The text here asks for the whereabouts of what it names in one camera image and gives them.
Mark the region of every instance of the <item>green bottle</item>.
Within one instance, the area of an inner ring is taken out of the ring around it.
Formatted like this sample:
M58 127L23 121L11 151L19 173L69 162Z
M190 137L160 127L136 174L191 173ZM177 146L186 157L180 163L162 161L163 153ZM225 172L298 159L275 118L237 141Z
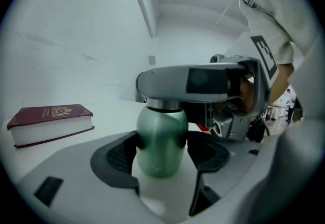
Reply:
M187 131L188 121L183 110L144 107L137 121L140 137L137 161L140 169L156 178L175 174L182 161Z

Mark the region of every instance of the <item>gold emblem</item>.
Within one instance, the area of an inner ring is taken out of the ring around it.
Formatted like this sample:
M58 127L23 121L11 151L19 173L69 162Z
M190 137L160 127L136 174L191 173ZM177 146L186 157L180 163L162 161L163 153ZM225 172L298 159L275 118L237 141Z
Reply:
M72 109L67 107L52 108L52 117L69 115L71 111Z

